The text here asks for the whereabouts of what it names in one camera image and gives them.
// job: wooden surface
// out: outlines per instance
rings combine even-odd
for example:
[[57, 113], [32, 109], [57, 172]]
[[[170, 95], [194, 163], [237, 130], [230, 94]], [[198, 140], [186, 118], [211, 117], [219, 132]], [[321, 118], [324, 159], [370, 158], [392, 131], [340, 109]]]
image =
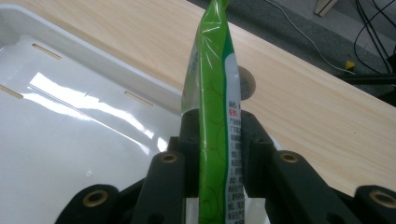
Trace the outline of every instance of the wooden surface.
[[[182, 89], [203, 10], [181, 0], [0, 0], [28, 8], [99, 49]], [[353, 194], [396, 190], [396, 109], [231, 25], [239, 65], [257, 81], [243, 109], [326, 182]]]

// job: black bracket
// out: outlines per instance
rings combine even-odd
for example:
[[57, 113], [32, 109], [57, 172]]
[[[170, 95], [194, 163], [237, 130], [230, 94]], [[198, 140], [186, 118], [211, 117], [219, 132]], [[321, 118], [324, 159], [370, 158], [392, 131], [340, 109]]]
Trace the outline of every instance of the black bracket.
[[[152, 159], [145, 179], [121, 192], [109, 185], [88, 187], [56, 223], [185, 223], [185, 198], [198, 196], [198, 113], [183, 115], [179, 137]], [[245, 191], [266, 199], [272, 224], [396, 223], [394, 191], [363, 186], [350, 197], [332, 189], [304, 157], [276, 151], [254, 115], [243, 111], [241, 120]]]

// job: tray slot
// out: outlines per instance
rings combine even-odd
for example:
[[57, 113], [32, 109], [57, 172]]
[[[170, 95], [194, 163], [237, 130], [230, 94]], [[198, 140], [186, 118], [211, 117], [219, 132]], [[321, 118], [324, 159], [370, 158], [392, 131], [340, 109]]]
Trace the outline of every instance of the tray slot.
[[10, 95], [12, 95], [14, 97], [17, 97], [18, 99], [23, 99], [23, 95], [22, 94], [17, 93], [15, 91], [3, 86], [3, 85], [0, 85], [0, 90], [4, 91], [4, 92], [6, 92], [6, 93], [8, 93], [8, 94], [10, 94]]
[[50, 51], [49, 49], [46, 49], [46, 48], [44, 48], [44, 47], [41, 47], [41, 46], [39, 46], [39, 45], [37, 45], [37, 44], [33, 44], [32, 46], [33, 46], [34, 48], [36, 48], [36, 49], [39, 49], [39, 50], [43, 51], [44, 53], [47, 53], [49, 56], [52, 56], [52, 57], [54, 57], [54, 58], [56, 58], [56, 59], [58, 59], [58, 60], [60, 60], [60, 59], [62, 58], [62, 57], [59, 56], [58, 54], [56, 54], [56, 53]]
[[150, 103], [149, 101], [147, 101], [147, 100], [145, 100], [145, 99], [143, 99], [143, 98], [141, 98], [141, 97], [139, 97], [139, 96], [137, 96], [137, 95], [135, 95], [135, 94], [133, 94], [133, 93], [131, 93], [129, 91], [125, 91], [124, 94], [126, 96], [129, 96], [129, 97], [137, 100], [138, 102], [142, 103], [143, 105], [146, 105], [146, 106], [149, 106], [149, 107], [154, 107], [154, 104]]

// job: plastic package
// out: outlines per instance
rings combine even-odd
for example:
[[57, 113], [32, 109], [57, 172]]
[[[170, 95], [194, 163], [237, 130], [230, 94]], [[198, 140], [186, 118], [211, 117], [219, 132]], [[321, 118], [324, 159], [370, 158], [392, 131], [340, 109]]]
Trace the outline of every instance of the plastic package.
[[244, 223], [240, 80], [225, 8], [213, 0], [191, 52], [182, 112], [200, 108], [199, 223]]

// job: green snack bag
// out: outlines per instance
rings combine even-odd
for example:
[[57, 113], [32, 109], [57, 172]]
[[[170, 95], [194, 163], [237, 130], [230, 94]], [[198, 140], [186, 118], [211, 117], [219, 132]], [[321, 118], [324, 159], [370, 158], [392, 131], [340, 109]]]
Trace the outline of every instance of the green snack bag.
[[182, 113], [199, 108], [199, 223], [244, 223], [240, 80], [225, 17], [228, 1], [212, 0], [192, 48]]

